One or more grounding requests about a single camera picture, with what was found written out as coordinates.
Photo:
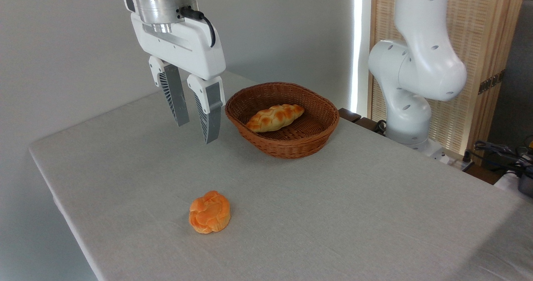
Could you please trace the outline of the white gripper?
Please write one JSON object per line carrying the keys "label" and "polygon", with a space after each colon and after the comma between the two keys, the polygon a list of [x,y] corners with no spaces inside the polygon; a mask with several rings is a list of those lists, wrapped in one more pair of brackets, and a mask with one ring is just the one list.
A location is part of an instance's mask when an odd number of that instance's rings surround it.
{"label": "white gripper", "polygon": [[219,136],[221,111],[225,106],[223,81],[226,69],[218,34],[212,38],[208,24],[186,18],[171,24],[170,33],[156,32],[136,13],[131,21],[141,48],[149,53],[149,65],[156,86],[161,87],[178,126],[189,123],[179,69],[190,72],[187,79],[194,92],[205,143]]}

